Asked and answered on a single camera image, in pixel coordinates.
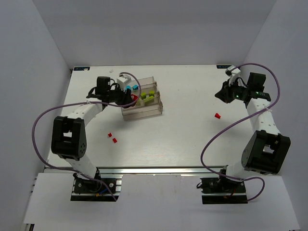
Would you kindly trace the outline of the red round lego piece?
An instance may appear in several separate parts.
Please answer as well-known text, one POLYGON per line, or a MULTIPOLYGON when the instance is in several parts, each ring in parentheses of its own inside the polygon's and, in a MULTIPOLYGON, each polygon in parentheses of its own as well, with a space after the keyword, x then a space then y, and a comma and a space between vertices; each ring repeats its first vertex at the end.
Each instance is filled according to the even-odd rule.
POLYGON ((136 103, 139 100, 139 97, 135 94, 131 94, 132 100, 133 100, 133 104, 131 105, 132 107, 136 105, 136 103))

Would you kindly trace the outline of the green 2x4 lego brick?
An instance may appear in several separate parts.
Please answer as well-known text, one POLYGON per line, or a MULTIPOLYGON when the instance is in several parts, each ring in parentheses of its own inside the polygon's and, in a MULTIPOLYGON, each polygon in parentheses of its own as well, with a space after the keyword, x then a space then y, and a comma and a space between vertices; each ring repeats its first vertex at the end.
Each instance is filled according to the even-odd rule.
POLYGON ((152 103, 154 103, 154 97, 148 97, 146 99, 143 100, 144 101, 144 105, 147 106, 147 105, 150 105, 152 103))

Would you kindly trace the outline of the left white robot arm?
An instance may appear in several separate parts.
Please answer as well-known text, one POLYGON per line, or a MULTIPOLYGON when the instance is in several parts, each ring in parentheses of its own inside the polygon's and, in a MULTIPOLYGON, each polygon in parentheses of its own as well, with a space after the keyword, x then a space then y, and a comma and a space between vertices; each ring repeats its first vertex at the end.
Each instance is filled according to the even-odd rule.
POLYGON ((110 77, 97 77, 96 86, 86 96, 99 103, 86 103, 67 116, 53 121, 51 152, 68 162, 87 177, 98 179, 98 169, 86 154, 86 125, 106 107, 103 103, 115 103, 125 108, 132 106, 133 98, 127 85, 131 77, 120 74, 114 83, 110 77))

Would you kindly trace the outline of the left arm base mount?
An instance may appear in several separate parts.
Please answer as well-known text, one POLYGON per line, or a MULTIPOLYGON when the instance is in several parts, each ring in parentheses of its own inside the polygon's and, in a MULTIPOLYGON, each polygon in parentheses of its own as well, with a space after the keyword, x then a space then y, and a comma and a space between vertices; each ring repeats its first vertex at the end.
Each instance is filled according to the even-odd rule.
POLYGON ((120 195, 122 176, 114 174, 97 173, 96 179, 103 181, 107 187, 100 182, 92 181, 74 173, 74 183, 72 187, 70 201, 73 202, 115 202, 120 195))

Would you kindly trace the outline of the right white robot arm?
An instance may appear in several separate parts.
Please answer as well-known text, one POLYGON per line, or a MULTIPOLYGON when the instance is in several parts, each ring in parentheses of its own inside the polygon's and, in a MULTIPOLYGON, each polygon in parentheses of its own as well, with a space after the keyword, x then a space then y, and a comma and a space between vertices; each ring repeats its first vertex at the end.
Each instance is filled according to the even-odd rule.
POLYGON ((241 179, 253 175, 276 175, 280 172, 286 154, 291 145, 289 137, 278 130, 269 109, 270 95, 265 93, 264 74, 250 73, 248 82, 240 85, 239 69, 226 71, 229 80, 215 94, 225 103, 233 100, 243 101, 250 116, 253 135, 243 150, 241 160, 226 167, 226 175, 241 179))

